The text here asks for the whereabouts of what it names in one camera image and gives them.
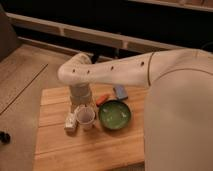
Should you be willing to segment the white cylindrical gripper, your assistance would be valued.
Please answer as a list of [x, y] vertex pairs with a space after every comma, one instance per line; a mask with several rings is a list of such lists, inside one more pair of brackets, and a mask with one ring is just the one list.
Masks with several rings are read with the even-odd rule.
[[92, 92], [88, 84], [71, 85], [69, 89], [73, 106], [86, 105], [92, 101]]

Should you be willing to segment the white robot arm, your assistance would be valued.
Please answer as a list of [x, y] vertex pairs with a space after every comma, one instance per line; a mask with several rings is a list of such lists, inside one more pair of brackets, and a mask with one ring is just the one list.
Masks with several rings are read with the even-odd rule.
[[213, 107], [213, 54], [199, 49], [151, 52], [98, 64], [80, 53], [61, 65], [58, 77], [70, 86], [147, 87], [148, 108]]

